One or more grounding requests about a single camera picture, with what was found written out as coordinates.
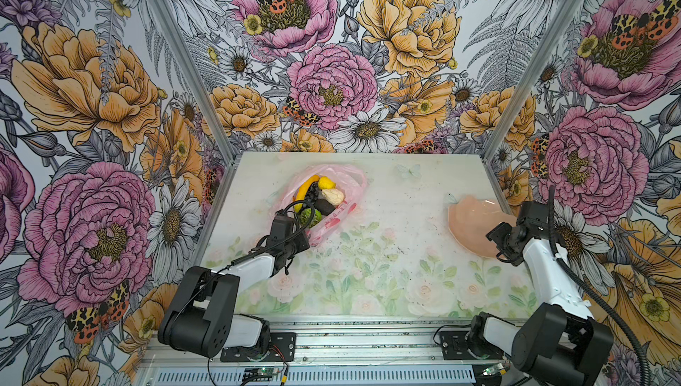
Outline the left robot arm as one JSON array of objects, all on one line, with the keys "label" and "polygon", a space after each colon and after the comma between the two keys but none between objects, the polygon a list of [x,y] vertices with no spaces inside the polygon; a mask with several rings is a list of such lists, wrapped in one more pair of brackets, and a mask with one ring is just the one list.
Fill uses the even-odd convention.
[{"label": "left robot arm", "polygon": [[175,351],[212,359],[236,348],[260,356],[271,348],[267,320],[237,313],[239,295],[280,272],[287,272],[296,255],[310,248],[307,230],[313,218],[277,212],[271,231],[245,256],[216,271],[193,266],[165,311],[158,341]]}]

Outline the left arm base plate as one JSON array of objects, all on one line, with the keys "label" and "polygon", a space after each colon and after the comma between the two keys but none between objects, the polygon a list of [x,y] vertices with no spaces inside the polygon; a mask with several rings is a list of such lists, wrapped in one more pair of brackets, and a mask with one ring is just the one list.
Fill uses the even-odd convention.
[{"label": "left arm base plate", "polygon": [[275,332],[264,348],[233,347],[223,348],[219,360],[224,363],[290,363],[294,361],[297,334]]}]

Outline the pink plastic bag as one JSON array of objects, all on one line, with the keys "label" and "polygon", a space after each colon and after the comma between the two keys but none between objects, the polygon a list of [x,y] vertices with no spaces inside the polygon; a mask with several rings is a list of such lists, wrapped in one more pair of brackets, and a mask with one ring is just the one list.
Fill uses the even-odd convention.
[{"label": "pink plastic bag", "polygon": [[367,184],[365,173],[353,165],[312,166],[289,182],[271,212],[286,210],[317,247],[358,208]]}]

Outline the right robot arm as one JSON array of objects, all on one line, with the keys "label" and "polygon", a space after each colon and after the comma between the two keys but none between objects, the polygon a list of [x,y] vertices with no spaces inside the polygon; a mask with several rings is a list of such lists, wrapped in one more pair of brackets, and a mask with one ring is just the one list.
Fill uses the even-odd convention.
[{"label": "right robot arm", "polygon": [[476,357],[507,355],[514,368],[552,385],[594,385],[614,343],[597,322],[580,289],[560,267],[567,256],[550,243],[550,211],[542,203],[521,205],[516,224],[501,223],[487,234],[514,266],[530,271],[538,306],[521,326],[479,313],[466,336]]}]

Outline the pink scalloped bowl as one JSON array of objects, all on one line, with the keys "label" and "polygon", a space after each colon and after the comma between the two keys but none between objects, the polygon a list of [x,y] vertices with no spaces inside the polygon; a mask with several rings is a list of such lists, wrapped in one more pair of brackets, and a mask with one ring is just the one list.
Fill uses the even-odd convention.
[{"label": "pink scalloped bowl", "polygon": [[471,195],[448,208],[448,228],[465,249],[482,258],[494,258],[498,248],[486,235],[501,223],[514,225],[516,216],[505,213],[496,200],[479,200]]}]

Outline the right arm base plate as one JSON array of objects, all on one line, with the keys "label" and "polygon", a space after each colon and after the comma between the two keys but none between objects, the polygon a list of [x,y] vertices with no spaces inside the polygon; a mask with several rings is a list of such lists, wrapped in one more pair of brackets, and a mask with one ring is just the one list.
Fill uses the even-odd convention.
[{"label": "right arm base plate", "polygon": [[495,346],[469,338],[464,330],[444,330],[436,333],[434,341],[441,349],[444,360],[503,359],[504,353]]}]

